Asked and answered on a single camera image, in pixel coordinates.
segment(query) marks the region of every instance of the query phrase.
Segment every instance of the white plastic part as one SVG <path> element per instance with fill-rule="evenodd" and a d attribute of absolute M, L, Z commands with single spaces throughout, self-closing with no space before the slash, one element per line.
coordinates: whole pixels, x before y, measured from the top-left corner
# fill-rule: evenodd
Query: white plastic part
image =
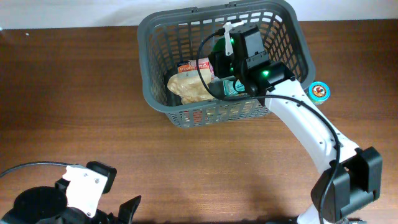
<path fill-rule="evenodd" d="M 323 219 L 324 224 L 331 224 Z M 318 210 L 314 205 L 311 205 L 307 211 L 301 214 L 297 219 L 298 224 L 320 224 Z"/>
<path fill-rule="evenodd" d="M 304 103 L 311 106 L 328 120 L 307 97 L 300 82 L 297 80 L 287 80 L 277 84 L 275 90 L 267 92 L 267 95 L 283 95 L 304 101 Z M 329 163 L 336 159 L 335 140 L 330 130 L 317 116 L 303 106 L 298 106 L 298 104 L 289 100 L 266 98 L 266 106 L 287 125 L 301 142 L 305 150 L 310 154 L 320 174 L 330 168 Z M 333 125 L 332 127 L 341 143 L 340 162 L 355 156 L 355 149 L 359 146 L 344 136 Z"/>
<path fill-rule="evenodd" d="M 234 50 L 232 48 L 232 43 L 231 43 L 231 36 L 229 35 L 229 32 L 231 29 L 233 29 L 234 27 L 243 25 L 244 22 L 235 22 L 235 23 L 231 23 L 231 22 L 226 22 L 224 24 L 224 29 L 225 29 L 225 33 L 224 33 L 224 37 L 225 37 L 225 54 L 227 56 L 230 56 L 231 54 L 234 53 Z"/>
<path fill-rule="evenodd" d="M 67 166 L 67 173 L 62 178 L 70 181 L 67 188 L 68 207 L 94 217 L 108 178 L 81 165 Z"/>

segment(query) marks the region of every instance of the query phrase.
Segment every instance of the table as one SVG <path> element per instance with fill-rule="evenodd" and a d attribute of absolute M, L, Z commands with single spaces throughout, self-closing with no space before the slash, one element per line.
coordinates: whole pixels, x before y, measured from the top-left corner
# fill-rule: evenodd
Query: table
<path fill-rule="evenodd" d="M 301 22 L 331 98 L 320 109 L 383 156 L 381 198 L 356 212 L 398 220 L 398 21 Z M 180 129 L 142 96 L 137 27 L 3 30 L 0 170 L 31 161 L 118 169 L 99 209 L 136 195 L 142 222 L 227 222 L 296 216 L 318 179 L 294 135 L 271 114 Z M 32 167 L 0 179 L 0 216 L 26 189 L 65 169 Z"/>

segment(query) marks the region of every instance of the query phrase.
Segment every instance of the blue lid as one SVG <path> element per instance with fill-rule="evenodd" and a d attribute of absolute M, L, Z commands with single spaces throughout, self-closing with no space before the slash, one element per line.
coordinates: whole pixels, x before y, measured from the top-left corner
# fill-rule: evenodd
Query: blue lid
<path fill-rule="evenodd" d="M 313 82 L 308 88 L 308 94 L 315 101 L 325 101 L 329 99 L 330 90 L 328 85 L 323 82 Z"/>

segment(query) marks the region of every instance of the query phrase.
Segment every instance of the black round object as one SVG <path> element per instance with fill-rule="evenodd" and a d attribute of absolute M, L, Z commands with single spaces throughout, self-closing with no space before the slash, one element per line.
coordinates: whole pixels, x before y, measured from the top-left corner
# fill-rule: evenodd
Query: black round object
<path fill-rule="evenodd" d="M 18 195 L 14 210 L 24 220 L 37 222 L 62 214 L 67 203 L 67 196 L 54 187 L 34 187 Z"/>

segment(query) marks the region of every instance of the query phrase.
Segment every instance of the food item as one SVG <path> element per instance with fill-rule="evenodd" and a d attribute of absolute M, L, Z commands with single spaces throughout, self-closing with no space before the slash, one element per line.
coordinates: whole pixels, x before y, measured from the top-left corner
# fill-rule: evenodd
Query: food item
<path fill-rule="evenodd" d="M 210 83 L 214 79 L 214 73 L 208 58 L 199 59 L 199 68 L 205 83 Z M 200 80 L 195 60 L 180 63 L 178 74 L 170 78 L 167 88 L 181 96 L 182 104 L 214 99 Z"/>
<path fill-rule="evenodd" d="M 310 85 L 310 88 L 308 88 L 307 95 L 313 104 L 321 105 L 327 99 L 329 99 L 330 90 L 328 85 L 326 85 L 325 83 L 314 82 Z"/>
<path fill-rule="evenodd" d="M 244 91 L 244 86 L 243 84 L 237 80 L 235 83 L 235 88 L 234 88 L 234 81 L 229 81 L 229 80 L 223 80 L 223 84 L 224 84 L 224 94 L 225 96 L 235 96 L 235 95 L 239 95 L 239 92 Z"/>

